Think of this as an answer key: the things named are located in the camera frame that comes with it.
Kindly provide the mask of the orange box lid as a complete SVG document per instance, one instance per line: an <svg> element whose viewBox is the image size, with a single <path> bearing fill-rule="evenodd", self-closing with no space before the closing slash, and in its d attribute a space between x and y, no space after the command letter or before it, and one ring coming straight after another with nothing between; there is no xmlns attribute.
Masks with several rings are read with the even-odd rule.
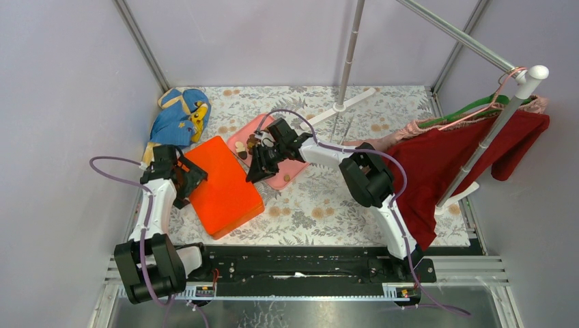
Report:
<svg viewBox="0 0 579 328"><path fill-rule="evenodd" d="M189 201L205 232L219 240L262 214L264 201L222 137L213 137L185 154L208 177Z"/></svg>

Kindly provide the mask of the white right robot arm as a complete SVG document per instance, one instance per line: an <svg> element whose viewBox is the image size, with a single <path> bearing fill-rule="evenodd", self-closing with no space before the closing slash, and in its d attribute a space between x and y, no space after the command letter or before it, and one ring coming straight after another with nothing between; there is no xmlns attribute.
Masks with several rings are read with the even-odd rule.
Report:
<svg viewBox="0 0 579 328"><path fill-rule="evenodd" d="M340 172L350 195L359 205L369 208L386 239L395 278L407 282L418 272L412 257L417 243L409 232L396 203L392 171L385 154L368 143L357 147L320 141L314 132L298 134L283 118L252 134L251 164L246 181L260 182L280 173L284 161L299 161Z"/></svg>

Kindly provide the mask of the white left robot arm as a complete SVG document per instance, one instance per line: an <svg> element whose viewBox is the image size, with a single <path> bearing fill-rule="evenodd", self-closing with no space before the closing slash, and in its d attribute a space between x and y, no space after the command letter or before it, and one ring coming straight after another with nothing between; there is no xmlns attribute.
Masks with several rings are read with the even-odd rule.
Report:
<svg viewBox="0 0 579 328"><path fill-rule="evenodd" d="M169 237L173 208L182 209L207 173L172 145L155 146L153 159L140 178L142 209L125 243L116 245L113 257L129 301L159 301L181 293L188 275L208 278L212 263L199 244L176 247Z"/></svg>

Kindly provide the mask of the pink tray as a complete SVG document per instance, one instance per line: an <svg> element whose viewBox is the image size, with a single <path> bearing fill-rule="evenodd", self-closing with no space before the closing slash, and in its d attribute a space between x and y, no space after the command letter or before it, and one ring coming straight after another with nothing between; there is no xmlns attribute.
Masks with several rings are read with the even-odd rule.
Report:
<svg viewBox="0 0 579 328"><path fill-rule="evenodd" d="M265 113L258 115L227 140L228 148L248 167L251 167L251 164L254 162L251 154L252 151L250 150L250 138L252 138L264 117ZM261 149L258 151L258 155L260 155L258 164L260 164L261 168L265 167L269 169L270 173L273 173L274 169L277 168L276 174L269 175L263 182L273 189L281 191L286 188L295 177L303 172L309 164L291 159L284 159L282 161L281 154L270 144L271 141L266 141L266 144L261 146Z"/></svg>

